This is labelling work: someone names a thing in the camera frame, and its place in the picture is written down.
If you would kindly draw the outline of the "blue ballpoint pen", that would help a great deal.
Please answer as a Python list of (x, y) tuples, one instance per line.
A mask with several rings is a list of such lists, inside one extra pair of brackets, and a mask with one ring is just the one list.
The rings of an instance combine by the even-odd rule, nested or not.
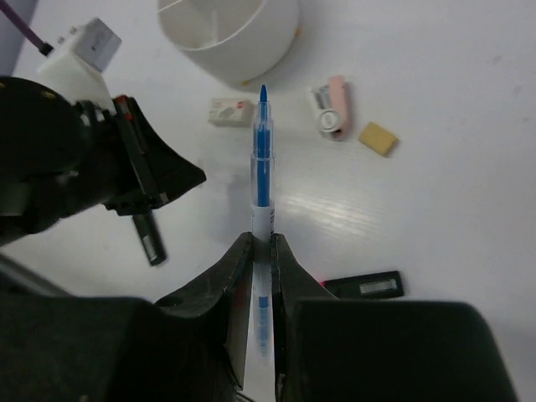
[(262, 86), (253, 126), (250, 156), (251, 232), (253, 235), (253, 313), (257, 358), (271, 361), (271, 236), (274, 233), (273, 120), (267, 89)]

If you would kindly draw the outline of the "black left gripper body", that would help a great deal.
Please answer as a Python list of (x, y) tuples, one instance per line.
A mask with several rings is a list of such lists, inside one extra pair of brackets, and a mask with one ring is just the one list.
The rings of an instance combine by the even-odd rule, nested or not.
[(102, 204), (120, 216), (163, 206), (163, 140), (133, 98), (112, 100), (115, 114), (95, 103), (74, 109), (86, 124), (91, 150), (70, 179), (70, 213)]

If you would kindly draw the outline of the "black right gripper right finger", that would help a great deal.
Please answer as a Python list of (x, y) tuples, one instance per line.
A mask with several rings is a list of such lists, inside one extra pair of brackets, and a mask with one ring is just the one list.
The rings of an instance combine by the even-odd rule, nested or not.
[(453, 301), (335, 297), (271, 241), (279, 401), (514, 401), (491, 328)]

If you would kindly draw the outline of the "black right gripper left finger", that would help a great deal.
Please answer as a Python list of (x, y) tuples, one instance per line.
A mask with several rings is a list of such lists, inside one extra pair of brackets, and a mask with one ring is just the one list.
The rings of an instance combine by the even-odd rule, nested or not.
[(252, 236), (152, 303), (74, 296), (1, 260), (4, 401), (231, 401), (243, 387)]

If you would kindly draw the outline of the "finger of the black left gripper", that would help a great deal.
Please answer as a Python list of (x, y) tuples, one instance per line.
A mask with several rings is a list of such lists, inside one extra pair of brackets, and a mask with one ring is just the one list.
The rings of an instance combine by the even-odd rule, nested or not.
[(129, 164), (124, 191), (113, 209), (160, 209), (204, 183), (204, 170), (178, 155), (152, 128), (137, 101), (113, 100), (116, 122)]

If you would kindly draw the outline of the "tan eraser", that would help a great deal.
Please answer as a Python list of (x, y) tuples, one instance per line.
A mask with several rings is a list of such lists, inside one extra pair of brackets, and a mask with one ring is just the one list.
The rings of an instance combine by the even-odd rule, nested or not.
[(381, 157), (388, 157), (399, 142), (395, 134), (374, 122), (367, 124), (359, 134), (358, 140)]

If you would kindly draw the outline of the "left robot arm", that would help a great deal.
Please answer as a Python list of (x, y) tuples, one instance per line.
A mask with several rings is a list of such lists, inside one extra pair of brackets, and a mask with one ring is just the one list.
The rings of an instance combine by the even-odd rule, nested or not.
[(110, 111), (1, 78), (1, 244), (102, 204), (120, 216), (170, 204), (206, 180), (153, 130), (132, 97)]

